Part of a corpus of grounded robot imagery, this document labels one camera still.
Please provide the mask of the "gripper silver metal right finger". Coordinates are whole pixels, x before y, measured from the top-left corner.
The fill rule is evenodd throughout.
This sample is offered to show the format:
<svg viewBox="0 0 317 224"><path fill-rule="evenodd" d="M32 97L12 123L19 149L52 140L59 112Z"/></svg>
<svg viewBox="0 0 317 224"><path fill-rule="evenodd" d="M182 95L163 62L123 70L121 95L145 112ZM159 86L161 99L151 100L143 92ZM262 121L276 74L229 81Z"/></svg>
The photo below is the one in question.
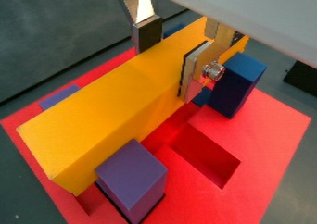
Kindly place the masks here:
<svg viewBox="0 0 317 224"><path fill-rule="evenodd" d="M232 46L236 31L214 19L208 19L208 39L184 56L177 96L189 103L201 93L206 79L218 81L225 67L218 63L221 54Z"/></svg>

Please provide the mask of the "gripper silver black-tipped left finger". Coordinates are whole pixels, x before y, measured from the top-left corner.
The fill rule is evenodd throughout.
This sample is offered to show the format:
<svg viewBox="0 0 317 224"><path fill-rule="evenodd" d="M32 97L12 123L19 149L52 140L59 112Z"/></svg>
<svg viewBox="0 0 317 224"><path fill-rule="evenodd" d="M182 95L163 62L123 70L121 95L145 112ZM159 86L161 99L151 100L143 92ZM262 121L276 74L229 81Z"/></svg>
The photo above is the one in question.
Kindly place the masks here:
<svg viewBox="0 0 317 224"><path fill-rule="evenodd" d="M155 13L151 0L122 0L131 29L131 39L141 54L162 38L162 17Z"/></svg>

